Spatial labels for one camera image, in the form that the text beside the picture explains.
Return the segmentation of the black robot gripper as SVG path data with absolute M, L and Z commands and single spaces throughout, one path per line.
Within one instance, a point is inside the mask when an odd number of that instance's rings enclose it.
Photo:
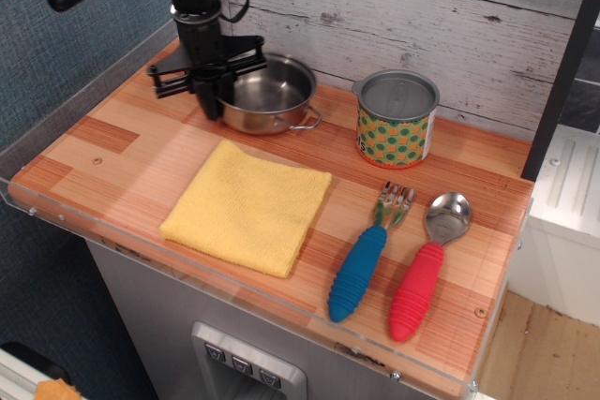
M 173 15 L 179 45 L 147 69 L 157 97 L 190 92 L 198 98 L 205 116 L 221 116 L 217 97 L 234 101 L 234 83 L 241 75 L 266 66 L 264 39 L 260 36 L 226 36 L 219 15 Z

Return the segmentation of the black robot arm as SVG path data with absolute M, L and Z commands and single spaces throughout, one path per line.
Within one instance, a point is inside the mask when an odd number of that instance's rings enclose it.
M 220 102 L 233 99 L 237 78 L 266 67 L 263 37 L 226 36 L 221 31 L 222 22 L 239 22 L 248 7 L 245 3 L 226 17 L 220 0 L 172 0 L 179 45 L 147 69 L 157 97 L 190 92 L 206 117 L 216 121 L 223 113 Z

